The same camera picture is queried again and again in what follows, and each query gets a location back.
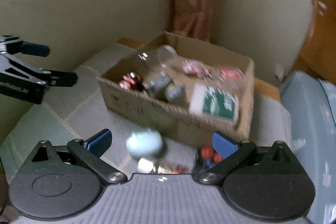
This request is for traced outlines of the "capsule bottle with silver cap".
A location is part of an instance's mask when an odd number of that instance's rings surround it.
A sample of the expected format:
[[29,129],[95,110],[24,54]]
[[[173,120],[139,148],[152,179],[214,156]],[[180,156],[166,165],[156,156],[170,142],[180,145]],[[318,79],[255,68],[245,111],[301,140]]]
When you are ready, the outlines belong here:
[[189,169],[183,165],[171,164],[167,161],[154,160],[142,157],[137,165],[138,173],[148,174],[182,174],[189,173]]

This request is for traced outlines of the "light blue earbud case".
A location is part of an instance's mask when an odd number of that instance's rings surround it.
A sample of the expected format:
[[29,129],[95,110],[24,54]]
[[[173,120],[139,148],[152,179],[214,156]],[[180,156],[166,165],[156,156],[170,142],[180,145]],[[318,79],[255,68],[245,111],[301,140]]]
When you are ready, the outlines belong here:
[[131,157],[136,159],[159,155],[163,150],[163,145],[161,134],[150,128],[133,132],[126,139],[127,151]]

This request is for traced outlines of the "white green medical container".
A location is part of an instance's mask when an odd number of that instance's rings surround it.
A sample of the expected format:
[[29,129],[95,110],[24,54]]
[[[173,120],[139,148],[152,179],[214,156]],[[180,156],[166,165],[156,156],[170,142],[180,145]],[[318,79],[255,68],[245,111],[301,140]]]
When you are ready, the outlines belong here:
[[239,117],[239,99],[226,90],[196,84],[190,99],[189,112],[236,125]]

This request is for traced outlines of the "red wooden toy train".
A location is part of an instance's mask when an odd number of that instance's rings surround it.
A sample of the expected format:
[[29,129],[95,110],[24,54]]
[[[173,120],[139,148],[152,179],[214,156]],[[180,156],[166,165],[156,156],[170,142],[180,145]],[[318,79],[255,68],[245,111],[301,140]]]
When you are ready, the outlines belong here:
[[143,92],[145,88],[142,82],[142,78],[137,73],[130,72],[122,77],[122,80],[118,83],[118,85],[122,89]]

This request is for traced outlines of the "grey shark figurine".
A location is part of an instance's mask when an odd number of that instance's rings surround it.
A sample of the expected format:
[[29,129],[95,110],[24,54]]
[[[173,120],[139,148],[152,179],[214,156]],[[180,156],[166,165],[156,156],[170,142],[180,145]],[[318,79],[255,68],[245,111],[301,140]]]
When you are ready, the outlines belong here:
[[185,106],[187,104],[185,84],[177,85],[166,72],[161,72],[156,78],[152,79],[145,91],[149,97],[173,105]]

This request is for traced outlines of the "pink pig keychain toy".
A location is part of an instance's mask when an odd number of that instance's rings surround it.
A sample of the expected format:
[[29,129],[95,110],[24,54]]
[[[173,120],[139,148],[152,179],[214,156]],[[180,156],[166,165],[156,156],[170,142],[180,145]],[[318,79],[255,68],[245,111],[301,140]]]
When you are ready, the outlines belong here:
[[210,79],[211,74],[205,64],[198,60],[186,60],[183,62],[182,71],[187,76],[197,76],[200,79]]

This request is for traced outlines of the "tall clear plastic jar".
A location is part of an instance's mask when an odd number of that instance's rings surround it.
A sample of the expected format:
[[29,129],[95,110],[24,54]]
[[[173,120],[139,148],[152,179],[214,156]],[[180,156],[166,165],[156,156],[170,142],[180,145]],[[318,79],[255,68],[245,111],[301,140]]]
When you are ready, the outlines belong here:
[[134,61],[134,69],[144,78],[154,69],[169,67],[177,56],[175,49],[169,45],[163,45],[153,50],[145,50],[137,54]]

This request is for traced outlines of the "clear jar with red label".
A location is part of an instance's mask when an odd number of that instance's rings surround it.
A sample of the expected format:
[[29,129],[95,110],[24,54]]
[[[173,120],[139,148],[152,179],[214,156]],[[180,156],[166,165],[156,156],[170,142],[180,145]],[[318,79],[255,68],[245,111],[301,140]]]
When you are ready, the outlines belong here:
[[246,87],[246,77],[237,67],[211,68],[207,79],[219,88],[237,95],[243,94]]

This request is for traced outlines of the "open cardboard box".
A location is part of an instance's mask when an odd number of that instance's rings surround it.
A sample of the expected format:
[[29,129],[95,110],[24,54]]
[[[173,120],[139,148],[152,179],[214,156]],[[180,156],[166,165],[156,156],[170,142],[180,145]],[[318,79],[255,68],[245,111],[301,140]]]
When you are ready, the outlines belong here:
[[254,62],[201,40],[165,33],[122,58],[98,81],[105,105],[142,127],[200,147],[221,131],[248,139]]

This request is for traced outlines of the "blue floral bed sheet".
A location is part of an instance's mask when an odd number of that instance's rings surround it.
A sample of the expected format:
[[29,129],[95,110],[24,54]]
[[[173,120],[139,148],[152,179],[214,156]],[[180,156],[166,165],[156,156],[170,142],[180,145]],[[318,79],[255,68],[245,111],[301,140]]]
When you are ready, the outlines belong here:
[[295,71],[280,86],[291,148],[315,186],[312,223],[335,223],[335,85]]

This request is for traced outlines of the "wooden bed headboard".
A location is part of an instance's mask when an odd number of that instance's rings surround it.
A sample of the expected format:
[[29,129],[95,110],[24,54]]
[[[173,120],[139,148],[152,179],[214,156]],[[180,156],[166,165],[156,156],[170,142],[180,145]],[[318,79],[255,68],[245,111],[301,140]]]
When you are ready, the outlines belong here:
[[290,70],[335,84],[335,0],[311,0],[309,29]]

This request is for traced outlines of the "white wall charger plug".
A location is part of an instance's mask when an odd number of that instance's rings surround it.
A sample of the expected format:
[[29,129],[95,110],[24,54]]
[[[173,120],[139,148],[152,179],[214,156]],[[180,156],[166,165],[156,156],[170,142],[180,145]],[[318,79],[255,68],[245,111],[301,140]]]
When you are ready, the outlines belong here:
[[274,76],[276,79],[278,79],[280,82],[283,82],[285,78],[285,69],[281,64],[276,64],[274,67]]

